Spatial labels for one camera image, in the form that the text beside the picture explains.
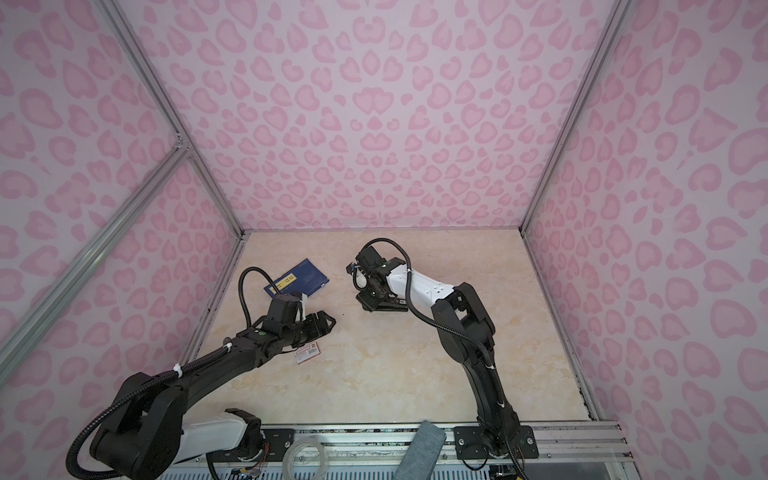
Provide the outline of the red white staple box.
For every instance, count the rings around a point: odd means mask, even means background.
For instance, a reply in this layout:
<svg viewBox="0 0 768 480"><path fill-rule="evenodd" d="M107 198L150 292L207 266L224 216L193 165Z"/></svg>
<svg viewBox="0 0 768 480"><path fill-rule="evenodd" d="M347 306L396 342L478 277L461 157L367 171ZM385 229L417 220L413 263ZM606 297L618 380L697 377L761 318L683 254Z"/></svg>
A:
<svg viewBox="0 0 768 480"><path fill-rule="evenodd" d="M319 344L316 341L305 344L294 352L295 362L300 365L321 354Z"/></svg>

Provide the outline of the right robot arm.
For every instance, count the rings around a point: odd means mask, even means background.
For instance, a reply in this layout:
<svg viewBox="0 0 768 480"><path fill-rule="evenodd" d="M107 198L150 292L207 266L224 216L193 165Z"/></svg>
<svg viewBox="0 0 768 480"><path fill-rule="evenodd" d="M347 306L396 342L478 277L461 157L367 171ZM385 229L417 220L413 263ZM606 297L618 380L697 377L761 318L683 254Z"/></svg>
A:
<svg viewBox="0 0 768 480"><path fill-rule="evenodd" d="M443 349L467 376L486 448L495 457L510 454L521 424L496 366L495 325L474 287L417 272L388 238L366 243L346 270L364 310L408 312L437 330Z"/></svg>

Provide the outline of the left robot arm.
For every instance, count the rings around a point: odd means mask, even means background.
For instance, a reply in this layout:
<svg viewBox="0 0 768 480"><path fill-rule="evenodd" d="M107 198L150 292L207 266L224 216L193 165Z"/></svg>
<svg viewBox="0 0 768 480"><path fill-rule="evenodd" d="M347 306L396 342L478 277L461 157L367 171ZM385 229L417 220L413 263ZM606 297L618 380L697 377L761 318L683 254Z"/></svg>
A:
<svg viewBox="0 0 768 480"><path fill-rule="evenodd" d="M178 462L214 452L263 459L257 416L232 407L220 420L188 424L185 414L230 380L330 334L335 325L324 311L305 312L296 295L275 296L265 315L211 353L153 376L130 376L76 436L67 471L79 479L156 479Z"/></svg>

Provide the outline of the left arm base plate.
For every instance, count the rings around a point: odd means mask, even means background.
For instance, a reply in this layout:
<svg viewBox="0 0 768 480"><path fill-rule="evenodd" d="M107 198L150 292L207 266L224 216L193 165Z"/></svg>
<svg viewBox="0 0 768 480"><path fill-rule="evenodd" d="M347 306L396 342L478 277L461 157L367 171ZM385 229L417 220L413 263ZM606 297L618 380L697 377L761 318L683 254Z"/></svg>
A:
<svg viewBox="0 0 768 480"><path fill-rule="evenodd" d="M281 462L294 438L295 430L289 428L247 429L238 446L224 457L228 461Z"/></svg>

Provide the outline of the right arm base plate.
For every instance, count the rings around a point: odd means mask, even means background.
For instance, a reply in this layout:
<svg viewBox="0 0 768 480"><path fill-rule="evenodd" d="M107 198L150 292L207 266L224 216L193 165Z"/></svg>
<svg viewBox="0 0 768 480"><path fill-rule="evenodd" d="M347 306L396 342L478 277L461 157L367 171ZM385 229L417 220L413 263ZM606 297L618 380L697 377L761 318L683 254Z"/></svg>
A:
<svg viewBox="0 0 768 480"><path fill-rule="evenodd" d="M509 458L509 451L502 437L494 437L479 425L456 426L452 432L456 456L460 460ZM519 460L538 459L540 456L531 426L522 425L509 443L515 457Z"/></svg>

